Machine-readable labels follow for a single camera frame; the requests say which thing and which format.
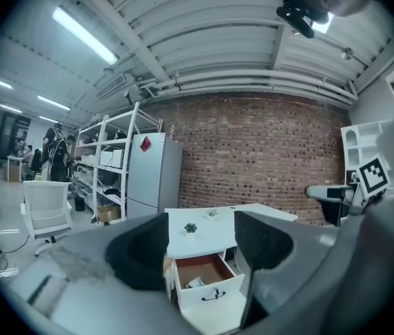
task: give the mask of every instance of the cardboard box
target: cardboard box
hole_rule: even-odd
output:
[[[98,219],[101,222],[114,221],[118,218],[121,218],[121,215],[118,213],[118,209],[113,206],[100,206],[98,207]]]
[[[4,164],[3,166],[3,180],[11,181],[11,182],[19,182],[19,173],[20,169],[16,165],[9,165],[9,180],[8,180],[8,164]]]

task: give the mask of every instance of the red sticker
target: red sticker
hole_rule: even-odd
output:
[[[145,137],[144,140],[142,140],[141,145],[139,146],[141,150],[145,153],[147,149],[151,146],[152,144],[150,143],[149,137]]]

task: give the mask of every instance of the white drawer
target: white drawer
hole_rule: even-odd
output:
[[[205,286],[184,288],[192,279],[201,277]],[[244,274],[237,276],[218,254],[175,260],[173,278],[180,309],[216,302],[240,290]]]

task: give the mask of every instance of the white table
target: white table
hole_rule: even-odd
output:
[[[217,210],[215,220],[210,220],[208,212]],[[165,209],[169,214],[169,246],[167,256],[178,260],[223,252],[237,246],[234,230],[234,212],[251,211],[286,221],[298,217],[262,204],[240,204],[226,207],[201,209]],[[186,236],[184,226],[194,223],[197,226],[195,238]]]
[[[18,182],[22,182],[22,161],[23,161],[23,158],[19,158],[17,156],[11,156],[11,155],[8,155],[8,181],[9,181],[9,165],[10,165],[11,160],[19,162],[19,164],[18,164],[18,169],[19,169]]]
[[[208,213],[213,210],[217,211],[217,215],[211,219]],[[251,211],[286,221],[294,221],[298,218],[262,204],[201,209],[165,209],[165,212],[169,214],[167,256],[173,260],[179,260],[219,253],[220,257],[225,259],[225,251],[237,246],[234,227],[235,211]],[[187,223],[194,223],[197,226],[194,237],[186,235],[184,226]],[[176,262],[172,263],[170,273],[166,273],[165,277],[167,287],[170,290],[176,288],[181,315],[201,333],[205,335],[220,334],[236,329],[240,325],[246,304],[246,298],[240,292],[244,275],[236,275],[227,281],[191,290],[194,294],[198,292],[198,296],[193,297],[198,298],[197,301],[192,301],[189,290],[181,289],[179,281],[177,281],[179,273],[176,270]],[[220,290],[226,290],[228,296],[221,297],[217,301],[201,303],[199,291],[206,292],[204,288],[212,288],[213,286],[220,288]]]

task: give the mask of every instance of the floor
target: floor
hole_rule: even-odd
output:
[[[2,175],[3,169],[0,167],[0,249],[12,251],[25,243],[29,231],[20,213],[20,203],[23,201],[22,184],[4,181]],[[56,237],[57,241],[68,235],[98,227],[95,223],[91,224],[93,212],[88,207],[85,207],[85,211],[76,212],[73,203],[70,204],[73,206],[71,210],[73,229]],[[8,263],[6,271],[0,271],[0,279],[4,282],[10,281],[31,265],[36,260],[34,252],[40,243],[41,240],[29,237],[28,242],[21,249],[7,253],[6,259],[0,259],[0,269],[6,267],[6,261]]]

